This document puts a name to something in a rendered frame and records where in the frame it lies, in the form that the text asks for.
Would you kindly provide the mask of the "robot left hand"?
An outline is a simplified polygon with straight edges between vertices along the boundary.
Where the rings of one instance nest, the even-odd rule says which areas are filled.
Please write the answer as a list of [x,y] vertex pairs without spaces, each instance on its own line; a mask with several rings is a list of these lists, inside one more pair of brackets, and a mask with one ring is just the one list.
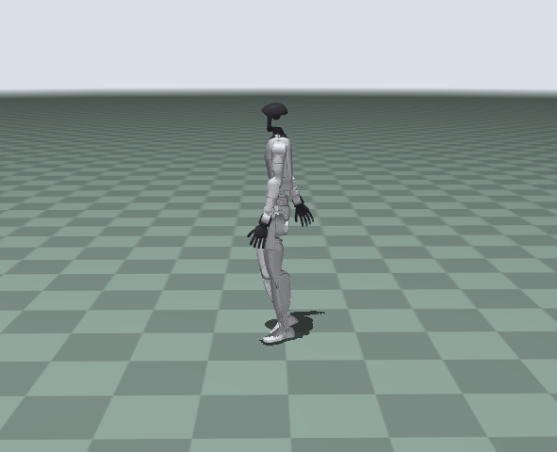
[[258,222],[260,225],[255,226],[255,229],[253,229],[253,230],[252,230],[251,232],[249,232],[248,235],[247,235],[247,237],[250,237],[251,234],[254,234],[254,236],[253,236],[253,238],[252,238],[252,240],[251,240],[251,242],[250,242],[250,245],[252,245],[253,242],[254,242],[254,239],[255,239],[254,248],[255,248],[255,246],[256,246],[256,243],[257,243],[258,238],[260,238],[260,239],[259,239],[259,242],[258,242],[258,246],[257,246],[258,249],[260,249],[260,244],[261,244],[262,238],[264,238],[264,239],[263,239],[263,243],[262,243],[262,249],[264,249],[265,241],[266,241],[266,238],[267,238],[267,235],[268,235],[267,227],[270,227],[270,222],[271,222],[271,219],[272,219],[272,218],[270,218],[269,224],[266,224],[266,223],[261,222],[262,216],[263,216],[263,214],[261,215],[261,218],[260,218],[260,220],[259,220],[259,222]]

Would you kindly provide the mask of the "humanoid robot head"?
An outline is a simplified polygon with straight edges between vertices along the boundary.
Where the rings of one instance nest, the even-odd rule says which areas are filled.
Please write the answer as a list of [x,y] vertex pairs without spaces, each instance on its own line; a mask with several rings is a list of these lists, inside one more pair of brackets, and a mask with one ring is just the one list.
[[[274,118],[275,120],[279,120],[281,115],[287,114],[287,108],[279,103],[272,103],[266,105],[262,108],[262,112],[268,117],[268,132],[273,132],[274,135],[280,135],[280,137],[287,137],[286,134],[283,132],[281,127],[272,127],[271,120]],[[278,136],[279,137],[279,136]],[[274,136],[272,136],[274,138]]]

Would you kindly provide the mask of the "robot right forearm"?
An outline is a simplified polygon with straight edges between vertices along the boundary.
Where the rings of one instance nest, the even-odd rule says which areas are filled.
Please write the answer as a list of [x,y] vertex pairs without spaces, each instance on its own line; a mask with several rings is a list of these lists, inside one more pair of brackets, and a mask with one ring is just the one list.
[[302,203],[302,201],[300,199],[299,189],[297,188],[297,186],[295,184],[294,177],[293,177],[293,189],[288,190],[288,192],[289,192],[289,197],[293,200],[295,205]]

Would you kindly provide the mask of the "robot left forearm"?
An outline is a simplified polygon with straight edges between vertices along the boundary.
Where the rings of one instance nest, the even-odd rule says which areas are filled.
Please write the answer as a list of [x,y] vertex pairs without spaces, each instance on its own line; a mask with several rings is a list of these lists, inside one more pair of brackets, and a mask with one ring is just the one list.
[[275,179],[271,179],[268,182],[268,192],[266,194],[266,206],[264,207],[264,214],[262,216],[261,222],[269,224],[270,218],[274,213],[277,200],[279,199],[279,183]]

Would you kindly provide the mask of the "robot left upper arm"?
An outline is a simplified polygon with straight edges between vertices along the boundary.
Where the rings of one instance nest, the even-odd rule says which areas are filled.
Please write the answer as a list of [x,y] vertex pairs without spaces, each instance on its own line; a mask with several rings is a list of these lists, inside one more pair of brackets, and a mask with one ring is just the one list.
[[271,156],[272,156],[271,170],[273,172],[273,178],[271,179],[275,179],[278,181],[279,189],[281,188],[283,183],[284,164],[285,164],[286,155],[287,155],[287,145],[285,144],[285,142],[275,141],[271,146]]

